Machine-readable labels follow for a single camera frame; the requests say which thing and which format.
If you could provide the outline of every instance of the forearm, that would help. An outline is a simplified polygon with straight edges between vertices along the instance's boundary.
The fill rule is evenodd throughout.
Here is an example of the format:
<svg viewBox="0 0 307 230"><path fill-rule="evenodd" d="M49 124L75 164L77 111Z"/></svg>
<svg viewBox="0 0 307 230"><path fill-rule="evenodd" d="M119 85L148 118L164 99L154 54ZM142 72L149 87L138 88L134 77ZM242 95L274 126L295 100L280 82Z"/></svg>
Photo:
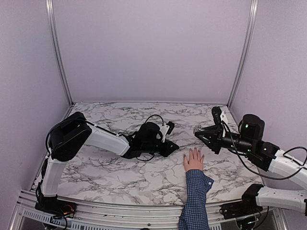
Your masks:
<svg viewBox="0 0 307 230"><path fill-rule="evenodd" d="M201 170L187 172L187 204L181 214L179 230L210 230L206 212L206 194L213 180Z"/></svg>

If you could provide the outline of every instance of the purple backdrop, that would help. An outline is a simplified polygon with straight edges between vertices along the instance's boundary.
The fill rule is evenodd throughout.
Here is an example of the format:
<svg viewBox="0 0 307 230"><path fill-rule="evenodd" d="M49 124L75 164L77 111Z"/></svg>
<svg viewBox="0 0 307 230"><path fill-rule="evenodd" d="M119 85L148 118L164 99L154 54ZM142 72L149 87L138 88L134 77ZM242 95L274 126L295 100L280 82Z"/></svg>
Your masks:
<svg viewBox="0 0 307 230"><path fill-rule="evenodd" d="M236 121L253 113L265 122L264 139L287 150L307 146L307 2L260 1L244 74L232 107ZM293 152L300 160L303 151ZM299 189L289 181L269 186ZM291 230L307 218L287 212Z"/></svg>
<svg viewBox="0 0 307 230"><path fill-rule="evenodd" d="M74 100L227 103L250 3L55 0Z"/></svg>
<svg viewBox="0 0 307 230"><path fill-rule="evenodd" d="M68 109L45 2L0 1L0 229L46 152L45 135Z"/></svg>

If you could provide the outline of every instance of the hand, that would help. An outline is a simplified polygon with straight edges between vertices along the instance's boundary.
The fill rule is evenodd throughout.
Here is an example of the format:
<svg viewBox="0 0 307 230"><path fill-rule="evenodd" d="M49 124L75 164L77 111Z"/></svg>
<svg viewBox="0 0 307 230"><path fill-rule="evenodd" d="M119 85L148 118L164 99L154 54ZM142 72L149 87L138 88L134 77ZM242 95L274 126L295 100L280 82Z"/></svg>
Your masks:
<svg viewBox="0 0 307 230"><path fill-rule="evenodd" d="M192 149L190 149L190 158L189 161L187 159L187 156L184 154L183 155L183 164L184 164L184 169L187 171L191 169L203 169L203 160L205 156L203 155L201 157L201 151L198 150L197 148L194 148L194 152Z"/></svg>

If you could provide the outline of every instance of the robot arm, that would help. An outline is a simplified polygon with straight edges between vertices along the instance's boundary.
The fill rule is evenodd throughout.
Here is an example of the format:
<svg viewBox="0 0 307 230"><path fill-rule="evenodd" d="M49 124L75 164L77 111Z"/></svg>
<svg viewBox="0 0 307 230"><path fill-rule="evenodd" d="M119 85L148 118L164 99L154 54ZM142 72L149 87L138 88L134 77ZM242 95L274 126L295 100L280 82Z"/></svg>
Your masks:
<svg viewBox="0 0 307 230"><path fill-rule="evenodd" d="M212 115L215 125L196 127L194 134L215 154L219 154L221 148L232 152L237 150L264 171L289 177L289 180L304 188L302 191L291 191L252 184L242 195L241 202L222 205L221 213L225 219L251 214L255 209L261 210L261 206L293 209L307 215L307 165L293 157L285 156L285 151L278 146L262 141L264 121L259 117L244 115L239 123L238 134L226 131L227 123L223 117L225 113L219 107L212 109Z"/></svg>
<svg viewBox="0 0 307 230"><path fill-rule="evenodd" d="M86 121L80 112L72 114L49 132L50 155L44 161L42 181L36 190L36 209L54 213L64 210L67 205L75 206L74 203L57 200L57 191L67 162L75 157L83 145L95 146L127 159L139 157L143 152L152 155L158 152L167 157L179 149L178 145L165 138L174 126L172 122L161 127L153 122L145 122L139 131L126 136Z"/></svg>

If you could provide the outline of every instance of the white marble pattern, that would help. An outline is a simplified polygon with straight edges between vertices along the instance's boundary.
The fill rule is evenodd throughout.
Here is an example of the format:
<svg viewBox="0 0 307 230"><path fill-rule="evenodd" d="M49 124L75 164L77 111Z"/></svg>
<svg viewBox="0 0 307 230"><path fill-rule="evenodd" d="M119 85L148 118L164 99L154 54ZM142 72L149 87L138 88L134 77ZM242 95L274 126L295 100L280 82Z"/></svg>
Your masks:
<svg viewBox="0 0 307 230"><path fill-rule="evenodd" d="M83 146L67 164L58 195L113 204L182 205L187 199L183 154L198 147L205 155L203 171L214 179L207 202L240 198L251 184L261 184L261 178L246 170L236 155L225 149L215 155L193 135L195 126L213 124L212 107L184 103L77 103L72 113L80 111L91 122L114 132L132 133L147 117L159 114L166 122L175 123L167 138L180 149L167 158L156 154L151 161L142 162ZM226 111L229 126L236 129L227 107L221 108ZM249 161L246 163L257 170Z"/></svg>

